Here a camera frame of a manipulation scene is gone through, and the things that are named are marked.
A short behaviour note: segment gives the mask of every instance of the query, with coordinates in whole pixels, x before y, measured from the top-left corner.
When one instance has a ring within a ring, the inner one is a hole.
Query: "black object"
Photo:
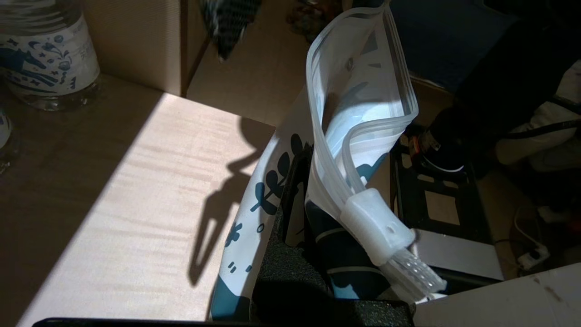
[[[418,135],[422,128],[414,124],[409,125],[404,135],[409,137]],[[493,244],[471,163],[465,163],[464,169],[459,172],[447,173],[434,169],[423,160],[424,157],[416,156],[411,158],[412,166],[404,166],[403,157],[410,155],[413,146],[411,149],[398,142],[390,152],[392,174],[390,202],[392,208],[397,207],[401,221],[409,228]],[[422,175],[433,178],[433,181],[420,179]],[[459,225],[430,219],[426,203],[427,191],[455,199]],[[431,268],[447,280],[448,285],[444,294],[455,294],[499,282],[499,280],[468,273],[434,266]]]
[[[285,244],[297,185],[304,183],[303,189],[307,189],[312,153],[312,147],[306,147],[291,163],[252,294],[254,315],[267,324],[413,326],[405,302],[333,298],[306,218],[304,243],[297,247]]]
[[[220,58],[228,59],[246,25],[254,21],[260,4],[261,0],[200,1],[206,30]]]
[[[581,115],[581,103],[575,103],[569,99],[565,99],[558,95],[553,95],[553,97],[549,99],[549,102],[552,102],[556,105],[560,105],[561,107],[567,110],[570,110],[578,115]]]
[[[558,101],[553,95],[563,74],[581,56],[580,2],[509,1],[499,10],[523,19],[506,30],[461,83],[454,105],[420,137],[423,155],[439,168],[455,170],[467,160],[477,161],[502,137],[532,137],[568,128],[544,126],[507,135],[542,103]]]

